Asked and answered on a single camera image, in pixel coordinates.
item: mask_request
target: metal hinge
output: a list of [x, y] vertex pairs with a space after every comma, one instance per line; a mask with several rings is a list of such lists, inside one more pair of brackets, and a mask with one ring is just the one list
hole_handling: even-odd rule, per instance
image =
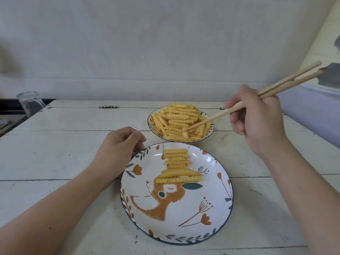
[[100, 106], [99, 108], [105, 108], [105, 109], [109, 109], [109, 108], [111, 108], [111, 109], [117, 109], [117, 108], [119, 108], [118, 106]]

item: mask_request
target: ceramic plate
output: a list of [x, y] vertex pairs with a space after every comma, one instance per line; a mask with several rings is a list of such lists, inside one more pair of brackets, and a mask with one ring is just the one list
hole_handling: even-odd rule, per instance
[[[200, 172], [198, 183], [155, 184], [166, 169], [164, 149], [188, 149], [189, 168]], [[147, 147], [126, 167], [121, 201], [131, 221], [148, 236], [167, 244], [196, 244], [214, 236], [233, 208], [233, 187], [223, 166], [195, 146], [165, 142]]]
[[[159, 108], [159, 109], [156, 109], [155, 111], [152, 112], [152, 114], [155, 114], [156, 112], [159, 112], [161, 109], [165, 109], [165, 108], [168, 108], [168, 107], [165, 106], [165, 107], [161, 107], [161, 108]], [[206, 113], [204, 113], [204, 112], [202, 112], [202, 111], [200, 111], [200, 110], [198, 110], [198, 112], [200, 113], [200, 115], [203, 115], [203, 116], [205, 116], [206, 118], [209, 118], [209, 116], [208, 116]], [[153, 133], [155, 133], [158, 137], [160, 137], [160, 138], [162, 138], [162, 139], [164, 139], [164, 140], [169, 141], [168, 139], [159, 136], [159, 135], [154, 131], [154, 129], [153, 129], [153, 127], [152, 127], [152, 124], [151, 124], [151, 114], [150, 114], [149, 117], [148, 117], [148, 126], [149, 126], [150, 130], [151, 130]], [[200, 139], [200, 140], [197, 140], [197, 141], [188, 142], [188, 143], [189, 143], [189, 144], [193, 144], [193, 143], [197, 143], [197, 142], [200, 142], [200, 141], [206, 139], [207, 137], [209, 137], [209, 136], [212, 134], [212, 132], [214, 131], [214, 128], [215, 128], [214, 122], [211, 121], [210, 130], [209, 130], [209, 132], [207, 133], [207, 135], [206, 135], [204, 138], [202, 138], [202, 139]]]

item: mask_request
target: clear glass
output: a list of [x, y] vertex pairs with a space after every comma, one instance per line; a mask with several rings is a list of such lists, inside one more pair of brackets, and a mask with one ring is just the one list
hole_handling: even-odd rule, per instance
[[46, 107], [45, 103], [39, 97], [39, 93], [36, 91], [28, 91], [17, 94], [17, 98], [28, 118]]

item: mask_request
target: hand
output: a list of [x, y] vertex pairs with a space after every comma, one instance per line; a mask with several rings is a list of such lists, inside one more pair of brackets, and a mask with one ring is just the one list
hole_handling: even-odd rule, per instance
[[131, 158], [144, 149], [143, 142], [146, 140], [140, 131], [131, 127], [110, 132], [101, 144], [88, 170], [104, 180], [104, 185], [107, 187], [124, 171]]
[[256, 90], [243, 84], [225, 107], [230, 108], [239, 101], [244, 103], [245, 108], [231, 113], [230, 122], [234, 131], [245, 136], [250, 149], [262, 160], [274, 154], [281, 145], [289, 143], [277, 96], [261, 100]]

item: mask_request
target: plate rim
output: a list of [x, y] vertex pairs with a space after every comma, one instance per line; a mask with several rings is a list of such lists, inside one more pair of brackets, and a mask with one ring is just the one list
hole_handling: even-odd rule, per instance
[[[153, 113], [154, 113], [155, 111], [157, 111], [158, 109], [162, 109], [162, 108], [166, 108], [166, 107], [167, 107], [167, 106], [157, 108], [157, 109], [155, 109], [154, 111], [152, 111], [151, 114], [153, 114]], [[149, 118], [150, 118], [151, 114], [149, 114], [148, 119], [147, 119], [147, 120], [148, 120], [148, 127], [149, 127], [149, 129], [151, 130], [152, 133], [154, 133], [154, 135], [156, 135], [157, 137], [160, 137], [160, 138], [163, 139], [163, 140], [167, 140], [168, 142], [170, 141], [170, 142], [176, 142], [176, 143], [193, 144], [193, 143], [197, 143], [197, 142], [200, 142], [200, 141], [203, 141], [203, 140], [209, 138], [209, 137], [213, 134], [213, 132], [215, 131], [215, 124], [214, 124], [213, 121], [211, 121], [211, 127], [213, 127], [213, 131], [211, 132], [210, 135], [208, 135], [208, 136], [206, 136], [206, 137], [204, 137], [204, 138], [202, 138], [202, 139], [200, 139], [200, 140], [191, 141], [191, 142], [181, 142], [181, 141], [168, 140], [168, 139], [165, 139], [165, 138], [159, 136], [157, 133], [155, 133], [154, 129], [152, 129], [152, 128], [150, 127]]]
[[[152, 147], [152, 146], [155, 146], [155, 145], [159, 145], [159, 144], [163, 144], [163, 143], [169, 143], [169, 142], [175, 142], [175, 141], [164, 141], [164, 142], [160, 142], [160, 143], [156, 143], [156, 144], [153, 144], [153, 145], [150, 145], [150, 146], [148, 146], [148, 147], [146, 147], [145, 149], [143, 149], [143, 150], [146, 150], [147, 148], [150, 148], [150, 147]], [[175, 143], [182, 143], [182, 144], [184, 144], [184, 145], [190, 145], [190, 144], [187, 144], [187, 143], [185, 143], [185, 142], [175, 142]], [[219, 162], [219, 160], [217, 160], [216, 159], [216, 161], [222, 166], [222, 168], [224, 169], [224, 171], [227, 173], [227, 175], [228, 175], [228, 177], [229, 177], [229, 174], [228, 174], [228, 172], [227, 172], [227, 170], [224, 168], [224, 166]], [[232, 186], [232, 189], [233, 189], [233, 194], [234, 194], [234, 188], [233, 188], [233, 183], [232, 183], [232, 180], [230, 179], [230, 177], [229, 177], [229, 180], [230, 180], [230, 184], [231, 184], [231, 186]], [[148, 237], [150, 237], [150, 238], [152, 238], [152, 239], [154, 239], [154, 240], [156, 240], [156, 241], [158, 241], [158, 242], [161, 242], [161, 243], [165, 243], [165, 244], [169, 244], [169, 245], [176, 245], [176, 246], [188, 246], [188, 245], [195, 245], [195, 244], [198, 244], [198, 243], [202, 243], [202, 242], [204, 242], [204, 241], [206, 241], [206, 240], [209, 240], [211, 237], [214, 237], [224, 226], [225, 226], [225, 224], [228, 222], [228, 220], [229, 220], [229, 218], [230, 218], [230, 215], [232, 214], [232, 211], [233, 211], [233, 209], [234, 209], [234, 201], [235, 201], [235, 196], [233, 195], [233, 200], [232, 200], [232, 208], [230, 209], [230, 213], [229, 213], [229, 215], [228, 215], [228, 217], [227, 217], [227, 219], [226, 219], [226, 221], [220, 226], [220, 228], [218, 229], [218, 230], [216, 230], [215, 231], [215, 233], [214, 234], [212, 234], [211, 236], [209, 236], [208, 238], [206, 238], [206, 239], [204, 239], [204, 240], [202, 240], [202, 241], [197, 241], [197, 242], [192, 242], [192, 243], [174, 243], [174, 242], [168, 242], [168, 241], [164, 241], [164, 240], [162, 240], [162, 239], [157, 239], [157, 238], [155, 238], [155, 237], [153, 237], [153, 236], [151, 236], [150, 234], [148, 234], [147, 232], [145, 232], [136, 222], [134, 222], [130, 217], [129, 217], [129, 215], [128, 215], [128, 213], [127, 213], [127, 211], [124, 209], [124, 204], [123, 204], [123, 201], [122, 201], [122, 193], [121, 193], [121, 191], [119, 191], [119, 196], [120, 196], [120, 202], [121, 202], [121, 204], [122, 204], [122, 208], [123, 208], [123, 210], [124, 210], [124, 212], [125, 212], [125, 214], [126, 214], [126, 216], [128, 217], [128, 219], [142, 232], [142, 233], [144, 233], [145, 235], [147, 235]]]

